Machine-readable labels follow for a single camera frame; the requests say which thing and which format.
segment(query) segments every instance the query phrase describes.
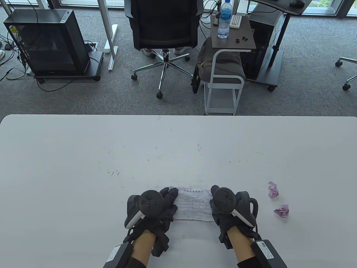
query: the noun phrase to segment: gray bag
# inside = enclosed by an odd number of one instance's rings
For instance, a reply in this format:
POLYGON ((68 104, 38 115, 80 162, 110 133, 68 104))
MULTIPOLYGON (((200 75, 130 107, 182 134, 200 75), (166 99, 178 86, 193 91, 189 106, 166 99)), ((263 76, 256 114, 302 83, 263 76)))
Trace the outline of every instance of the gray bag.
MULTIPOLYGON (((200 81, 210 82, 214 54, 220 49, 212 48, 212 39, 208 37, 203 43, 197 57, 197 64, 192 79, 192 91, 197 93, 200 81)), ((222 52, 216 58, 215 74, 238 75, 245 80, 239 52, 222 52)), ((240 84, 237 78, 214 78, 213 83, 240 84)))

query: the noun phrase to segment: computer mouse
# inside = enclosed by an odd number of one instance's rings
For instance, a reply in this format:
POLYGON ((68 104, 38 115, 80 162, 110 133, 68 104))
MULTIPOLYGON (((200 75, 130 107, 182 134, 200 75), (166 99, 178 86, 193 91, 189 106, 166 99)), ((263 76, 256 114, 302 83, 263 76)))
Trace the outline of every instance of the computer mouse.
POLYGON ((294 8, 303 8, 305 6, 305 1, 304 0, 291 0, 290 6, 292 6, 294 8))

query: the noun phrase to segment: chair backrest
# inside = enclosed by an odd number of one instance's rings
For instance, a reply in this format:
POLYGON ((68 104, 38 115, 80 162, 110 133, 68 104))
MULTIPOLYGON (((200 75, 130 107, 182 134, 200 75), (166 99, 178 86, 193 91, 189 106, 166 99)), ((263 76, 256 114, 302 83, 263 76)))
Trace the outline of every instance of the chair backrest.
POLYGON ((197 46, 197 28, 203 0, 125 0, 134 47, 197 46))

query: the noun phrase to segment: chair base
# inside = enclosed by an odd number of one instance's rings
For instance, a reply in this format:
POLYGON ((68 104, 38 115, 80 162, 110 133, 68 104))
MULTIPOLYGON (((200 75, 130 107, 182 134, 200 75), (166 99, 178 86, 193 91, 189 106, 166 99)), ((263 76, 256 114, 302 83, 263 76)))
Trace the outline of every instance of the chair base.
MULTIPOLYGON (((351 63, 354 63, 354 64, 357 64, 357 60, 355 59, 350 59, 350 58, 345 58, 345 57, 339 57, 338 60, 335 62, 335 66, 336 67, 340 67, 342 65, 342 61, 348 61, 348 62, 351 62, 351 63)), ((346 80, 346 82, 344 83, 342 89, 343 90, 349 90, 351 88, 351 85, 348 83, 348 82, 351 82, 353 80, 357 79, 357 75, 349 78, 346 80)))
POLYGON ((137 72, 140 72, 140 71, 144 71, 144 70, 148 70, 148 69, 151 69, 151 68, 156 68, 156 67, 159 67, 159 66, 163 66, 163 69, 162 69, 162 73, 161 73, 161 79, 160 79, 160 84, 159 84, 159 91, 158 93, 156 94, 156 97, 158 99, 162 99, 162 92, 161 92, 161 88, 162 88, 162 84, 164 82, 164 78, 165 78, 165 74, 166 74, 166 69, 171 66, 173 67, 174 69, 184 73, 184 74, 187 74, 191 77, 193 77, 193 74, 186 71, 185 69, 177 66, 176 64, 174 64, 173 62, 174 61, 177 61, 179 59, 185 59, 186 61, 189 61, 190 59, 190 54, 189 53, 186 53, 186 54, 183 54, 183 55, 180 55, 180 56, 177 56, 177 57, 173 57, 171 59, 169 59, 169 50, 168 49, 163 49, 162 50, 162 56, 157 53, 155 50, 152 51, 154 55, 156 55, 161 61, 157 62, 157 63, 154 63, 154 64, 150 64, 150 65, 147 65, 147 66, 144 66, 144 67, 141 67, 141 68, 138 68, 138 69, 135 69, 133 70, 133 74, 131 76, 131 79, 133 80, 136 80, 137 79, 137 72))

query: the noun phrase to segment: hand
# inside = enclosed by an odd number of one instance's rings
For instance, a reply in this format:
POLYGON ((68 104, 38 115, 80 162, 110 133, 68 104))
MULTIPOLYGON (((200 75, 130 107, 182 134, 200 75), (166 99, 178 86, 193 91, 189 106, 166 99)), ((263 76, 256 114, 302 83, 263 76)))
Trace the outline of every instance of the hand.
MULTIPOLYGON (((211 187, 212 196, 218 188, 219 186, 217 185, 213 185, 211 187)), ((250 238, 255 237, 255 232, 253 231, 253 228, 246 225, 241 219, 233 216, 232 214, 220 213, 213 203, 213 198, 210 200, 210 205, 212 208, 213 220, 221 230, 221 235, 219 236, 219 240, 221 243, 225 244, 227 249, 232 248, 232 244, 228 238, 227 231, 231 229, 233 226, 236 226, 243 235, 250 238)))
MULTIPOLYGON (((169 248, 169 238, 164 233, 168 231, 170 223, 174 221, 174 214, 177 210, 177 206, 174 205, 174 202, 179 191, 177 188, 171 188, 169 190, 169 188, 166 187, 159 193, 164 199, 163 210, 155 217, 144 217, 143 219, 140 219, 132 228, 133 232, 128 234, 128 236, 124 239, 124 241, 133 241, 136 240, 144 232, 144 230, 150 231, 156 235, 154 248, 151 251, 151 254, 156 257, 159 257, 163 251, 167 251, 169 248)), ((137 199, 138 198, 133 198, 133 203, 137 201, 137 199)))

